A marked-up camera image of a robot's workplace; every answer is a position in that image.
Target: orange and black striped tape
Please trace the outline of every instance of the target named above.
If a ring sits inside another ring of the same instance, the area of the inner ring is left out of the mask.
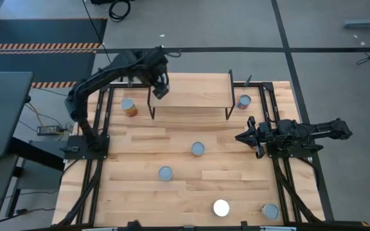
[[[57,53],[96,53],[94,50],[63,50],[63,51],[0,51],[0,55],[17,54],[57,54]]]
[[[75,81],[62,81],[62,82],[38,82],[32,83],[33,88],[59,88],[59,87],[72,87],[77,82]]]
[[[0,19],[0,20],[81,20],[81,19],[87,19],[87,17],[70,17],[70,18],[16,18],[16,19]],[[92,20],[94,19],[102,19],[107,20],[106,17],[91,17]]]
[[[0,49],[94,49],[100,46],[97,42],[0,44]]]

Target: wooden tabletop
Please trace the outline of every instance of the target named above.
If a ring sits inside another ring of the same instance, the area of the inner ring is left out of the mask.
[[[170,91],[162,99],[151,94],[151,107],[232,107],[229,73],[168,73]]]
[[[299,120],[290,83],[276,81],[274,88],[281,118]],[[254,150],[234,139],[246,131],[249,116],[254,116],[257,123],[264,120],[259,90],[236,87],[236,100],[242,94],[248,94],[252,103],[246,110],[235,108],[228,121],[221,108],[181,107],[159,108],[152,120],[146,104],[148,89],[116,89],[109,157],[103,164],[94,225],[124,227],[135,219],[154,227],[236,226],[240,221],[282,225],[281,216],[271,221],[260,212],[266,203],[279,207],[271,159],[257,159]],[[124,115],[120,103],[125,97],[134,100],[137,116]],[[89,98],[91,121],[97,100],[98,94]],[[206,152],[202,157],[192,155],[194,142],[204,143]],[[319,219],[324,219],[312,168],[294,158],[290,163],[298,195]],[[160,181],[158,170],[163,166],[172,168],[172,181]],[[53,223],[63,219],[79,197],[84,169],[85,161],[80,160],[65,173]],[[285,194],[293,221],[292,205]],[[224,218],[211,212],[211,204],[218,199],[231,206]],[[89,209],[85,211],[87,221]]]

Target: gray floor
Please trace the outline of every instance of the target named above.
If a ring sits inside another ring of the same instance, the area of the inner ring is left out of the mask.
[[[93,17],[108,14],[107,4],[87,5]],[[290,47],[370,46],[370,30],[342,28],[348,19],[370,19],[369,0],[278,0],[278,5]],[[0,19],[32,17],[86,14],[80,0],[5,0],[0,11]],[[159,44],[281,47],[272,5],[266,0],[134,1],[125,21],[108,22],[104,42],[107,48]],[[293,54],[311,122],[340,117],[354,133],[348,141],[318,141],[325,145],[320,158],[335,219],[370,223],[370,62],[355,65],[364,57],[363,53]],[[96,55],[95,69],[107,64],[105,55]],[[283,53],[184,53],[181,58],[170,58],[168,68],[173,72],[232,69],[236,80],[245,80],[250,74],[253,80],[290,80]],[[41,113],[58,119],[63,126],[69,121],[62,97],[38,90],[33,90],[31,96]],[[38,125],[27,108],[21,119],[30,121],[34,128]],[[44,122],[55,124],[48,119]],[[24,140],[40,139],[21,124],[15,135]],[[33,200],[41,204],[31,205]],[[55,195],[24,196],[18,209],[52,208],[55,200]],[[29,219],[25,216],[0,224],[0,230],[46,227],[50,216],[48,212],[29,215]]]

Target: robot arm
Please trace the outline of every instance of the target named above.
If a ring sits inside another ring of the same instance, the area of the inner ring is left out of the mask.
[[[294,120],[282,119],[276,123],[276,129],[271,129],[266,122],[259,123],[255,128],[255,118],[248,119],[248,130],[235,139],[250,147],[256,147],[256,157],[262,158],[265,154],[261,143],[266,143],[268,148],[275,147],[278,153],[288,156],[297,155],[301,150],[315,153],[323,146],[311,144],[312,139],[329,137],[331,139],[346,140],[352,135],[345,121],[339,118],[327,123],[299,124]]]
[[[74,85],[68,93],[65,105],[71,119],[78,122],[90,150],[101,150],[101,142],[98,132],[91,128],[87,120],[89,95],[117,78],[127,76],[129,82],[137,77],[145,85],[153,86],[153,94],[161,99],[169,91],[167,63],[168,60],[162,47],[156,47],[146,54],[128,51],[115,57],[109,66],[100,69],[88,80]]]

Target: metal can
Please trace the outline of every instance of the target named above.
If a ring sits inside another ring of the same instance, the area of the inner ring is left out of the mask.
[[[268,219],[276,219],[279,215],[278,206],[274,204],[266,204],[261,208],[261,213]]]
[[[163,181],[170,181],[172,179],[172,169],[168,166],[160,168],[159,179]]]
[[[239,97],[238,104],[236,105],[240,109],[246,109],[251,103],[251,97],[248,95],[242,95]]]
[[[136,114],[138,114],[138,109],[135,107],[134,100],[131,98],[123,98],[121,107],[129,117],[136,116]]]
[[[217,200],[214,203],[212,203],[211,206],[213,214],[219,216],[219,217],[224,217],[229,214],[229,211],[231,210],[228,202],[225,200]]]
[[[194,142],[191,149],[194,156],[201,157],[204,154],[205,146],[201,142]]]

